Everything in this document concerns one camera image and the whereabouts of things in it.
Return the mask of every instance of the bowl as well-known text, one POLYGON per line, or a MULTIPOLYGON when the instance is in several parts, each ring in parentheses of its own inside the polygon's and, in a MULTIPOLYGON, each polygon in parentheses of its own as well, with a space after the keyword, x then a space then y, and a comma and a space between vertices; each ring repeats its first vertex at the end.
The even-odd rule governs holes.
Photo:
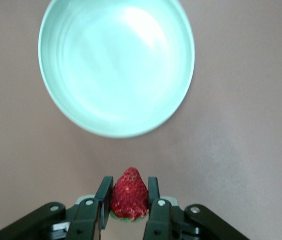
POLYGON ((81 128, 109 138, 164 123, 186 95, 194 56, 177 0, 52 0, 38 39, 55 104, 81 128))

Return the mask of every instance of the metal screw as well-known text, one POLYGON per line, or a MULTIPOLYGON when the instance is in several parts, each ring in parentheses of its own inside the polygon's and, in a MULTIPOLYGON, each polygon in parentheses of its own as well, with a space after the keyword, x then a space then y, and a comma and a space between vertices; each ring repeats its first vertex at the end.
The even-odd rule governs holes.
POLYGON ((197 206, 191 207, 191 212, 194 214, 198 214, 200 212, 200 209, 197 206))
POLYGON ((82 234, 82 233, 84 233, 84 230, 83 230, 83 229, 78 229, 78 230, 76 230, 76 234, 80 235, 80 234, 82 234))
POLYGON ((161 231, 160 230, 154 230, 154 235, 161 235, 161 231))
POLYGON ((50 211, 51 211, 51 212, 56 211, 56 210, 58 210, 58 209, 59 209, 58 206, 52 206, 52 207, 50 207, 50 211))
POLYGON ((88 200, 85 202, 86 205, 90 206, 93 203, 93 200, 88 200))
POLYGON ((159 206, 164 206, 165 205, 165 201, 164 200, 158 200, 157 204, 159 206))

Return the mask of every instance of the red strawberry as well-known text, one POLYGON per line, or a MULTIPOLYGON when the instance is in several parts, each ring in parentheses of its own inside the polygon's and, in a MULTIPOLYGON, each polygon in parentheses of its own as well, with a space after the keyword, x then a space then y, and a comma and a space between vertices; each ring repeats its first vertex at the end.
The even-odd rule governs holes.
POLYGON ((148 191, 139 171, 130 167, 113 188, 111 208, 118 218, 135 220, 146 215, 148 198, 148 191))

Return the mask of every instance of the table surface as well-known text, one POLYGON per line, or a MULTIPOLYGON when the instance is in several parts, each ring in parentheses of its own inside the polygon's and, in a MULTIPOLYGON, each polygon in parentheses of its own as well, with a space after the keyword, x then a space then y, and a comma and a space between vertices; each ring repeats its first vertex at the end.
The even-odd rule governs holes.
MULTIPOLYGON (((252 240, 282 239, 282 0, 182 0, 195 36, 190 89, 134 138, 69 121, 43 84, 37 39, 48 0, 0 1, 0 229, 41 205, 71 207, 137 167, 182 208, 203 204, 252 240)), ((109 220, 102 239, 142 239, 109 220)))

